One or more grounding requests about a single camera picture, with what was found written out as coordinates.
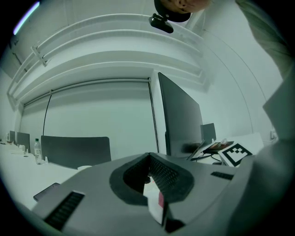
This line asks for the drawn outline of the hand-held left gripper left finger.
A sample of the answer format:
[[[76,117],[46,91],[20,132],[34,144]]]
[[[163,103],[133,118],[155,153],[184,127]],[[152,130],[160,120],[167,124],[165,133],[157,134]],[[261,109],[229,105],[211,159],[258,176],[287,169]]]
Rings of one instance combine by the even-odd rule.
[[[66,236],[164,236],[143,195],[148,153],[79,171],[39,200],[33,213]]]

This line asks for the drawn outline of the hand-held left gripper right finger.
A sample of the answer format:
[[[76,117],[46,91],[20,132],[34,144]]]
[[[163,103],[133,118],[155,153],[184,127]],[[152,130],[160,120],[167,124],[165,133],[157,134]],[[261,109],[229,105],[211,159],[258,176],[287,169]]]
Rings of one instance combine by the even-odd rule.
[[[149,154],[149,173],[164,197],[162,219],[149,233],[227,233],[232,210],[224,203],[236,170]]]

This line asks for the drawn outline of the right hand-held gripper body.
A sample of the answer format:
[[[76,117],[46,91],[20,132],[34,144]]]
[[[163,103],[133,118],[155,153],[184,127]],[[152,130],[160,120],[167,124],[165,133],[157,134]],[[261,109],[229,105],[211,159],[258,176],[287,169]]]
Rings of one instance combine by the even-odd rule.
[[[253,155],[239,143],[234,143],[218,151],[218,154],[226,166],[239,166],[243,158]]]

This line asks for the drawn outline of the black computer monitor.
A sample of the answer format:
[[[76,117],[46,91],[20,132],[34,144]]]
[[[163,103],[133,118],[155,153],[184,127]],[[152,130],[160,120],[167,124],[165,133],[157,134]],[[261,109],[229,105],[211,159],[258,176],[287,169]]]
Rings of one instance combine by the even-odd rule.
[[[190,159],[203,145],[199,104],[171,79],[158,73],[165,116],[166,153]]]

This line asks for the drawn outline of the dark grey desk divider panel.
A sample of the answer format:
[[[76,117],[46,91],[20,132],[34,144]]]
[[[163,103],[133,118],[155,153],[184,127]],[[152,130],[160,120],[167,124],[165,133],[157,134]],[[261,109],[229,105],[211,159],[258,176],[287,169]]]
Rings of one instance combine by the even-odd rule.
[[[216,131],[214,123],[201,125],[201,138],[204,144],[211,144],[216,140]]]
[[[17,144],[24,145],[26,152],[30,153],[30,135],[28,133],[17,133]]]

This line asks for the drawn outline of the dark grey chair back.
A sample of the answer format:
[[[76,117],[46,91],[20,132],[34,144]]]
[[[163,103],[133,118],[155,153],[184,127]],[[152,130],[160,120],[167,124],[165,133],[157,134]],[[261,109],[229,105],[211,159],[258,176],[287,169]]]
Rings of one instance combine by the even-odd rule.
[[[72,169],[111,161],[108,137],[41,136],[41,151],[48,162]]]

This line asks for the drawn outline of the dark smartphone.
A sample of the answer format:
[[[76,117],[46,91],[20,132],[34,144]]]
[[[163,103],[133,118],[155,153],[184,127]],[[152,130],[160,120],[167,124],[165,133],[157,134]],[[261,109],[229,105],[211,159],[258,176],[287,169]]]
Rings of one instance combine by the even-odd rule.
[[[50,193],[53,189],[57,188],[60,184],[59,183],[53,183],[49,187],[45,188],[38,194],[33,196],[33,199],[35,201],[39,201],[42,197],[44,197],[46,194]]]

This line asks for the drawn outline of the clear water bottle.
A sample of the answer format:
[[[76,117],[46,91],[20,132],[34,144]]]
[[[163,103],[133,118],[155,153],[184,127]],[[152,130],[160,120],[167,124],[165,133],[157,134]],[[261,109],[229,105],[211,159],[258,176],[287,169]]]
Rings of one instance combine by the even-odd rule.
[[[38,165],[43,164],[43,159],[42,159],[42,153],[41,153],[41,144],[39,142],[39,139],[35,139],[35,144],[34,144],[34,154],[35,154],[35,160]]]

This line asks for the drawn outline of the white roller blind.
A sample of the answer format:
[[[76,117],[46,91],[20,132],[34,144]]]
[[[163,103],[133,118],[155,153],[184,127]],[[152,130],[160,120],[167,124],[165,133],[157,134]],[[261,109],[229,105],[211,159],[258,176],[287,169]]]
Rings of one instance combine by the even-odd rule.
[[[25,104],[20,132],[31,138],[108,137],[112,159],[156,152],[148,79],[76,83]]]

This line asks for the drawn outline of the ceiling light strip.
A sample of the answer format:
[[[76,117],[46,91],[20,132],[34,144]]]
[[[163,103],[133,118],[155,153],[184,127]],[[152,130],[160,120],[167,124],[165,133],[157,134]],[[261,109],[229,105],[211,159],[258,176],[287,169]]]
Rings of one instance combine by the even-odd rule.
[[[26,11],[26,13],[21,17],[21,19],[18,21],[18,23],[16,24],[16,26],[13,29],[13,35],[16,35],[19,30],[21,29],[21,27],[23,26],[23,24],[29,19],[29,17],[36,11],[36,9],[39,7],[40,5],[40,1],[36,1],[30,8],[29,10]]]

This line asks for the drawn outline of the thin black metal rod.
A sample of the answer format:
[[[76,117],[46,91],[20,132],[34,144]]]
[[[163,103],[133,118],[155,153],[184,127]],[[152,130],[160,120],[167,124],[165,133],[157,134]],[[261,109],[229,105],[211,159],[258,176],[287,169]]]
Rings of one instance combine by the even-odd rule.
[[[156,147],[157,147],[157,152],[159,152],[159,140],[158,140],[157,125],[156,125],[156,118],[155,118],[155,112],[154,112],[153,95],[152,95],[151,78],[150,77],[148,77],[148,89],[149,89],[149,96],[150,96],[152,116],[153,116],[153,125],[154,125]]]

